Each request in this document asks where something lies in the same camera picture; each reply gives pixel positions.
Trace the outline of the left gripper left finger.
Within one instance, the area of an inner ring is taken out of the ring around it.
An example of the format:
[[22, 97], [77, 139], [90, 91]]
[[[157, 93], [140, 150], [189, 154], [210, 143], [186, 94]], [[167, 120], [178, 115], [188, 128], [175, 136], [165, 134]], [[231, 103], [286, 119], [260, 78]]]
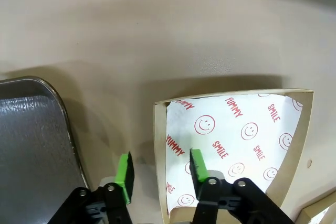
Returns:
[[134, 167], [131, 153], [122, 154], [114, 177], [105, 177], [94, 191], [75, 188], [49, 223], [132, 223]]

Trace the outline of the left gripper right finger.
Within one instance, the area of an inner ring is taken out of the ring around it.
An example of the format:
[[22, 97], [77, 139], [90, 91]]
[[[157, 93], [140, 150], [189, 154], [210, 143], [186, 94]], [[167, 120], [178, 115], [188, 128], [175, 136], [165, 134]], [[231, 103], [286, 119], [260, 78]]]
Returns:
[[293, 223], [250, 179], [231, 184], [210, 176], [199, 149], [190, 149], [190, 171], [198, 200], [192, 223], [216, 223], [219, 210], [240, 223]]

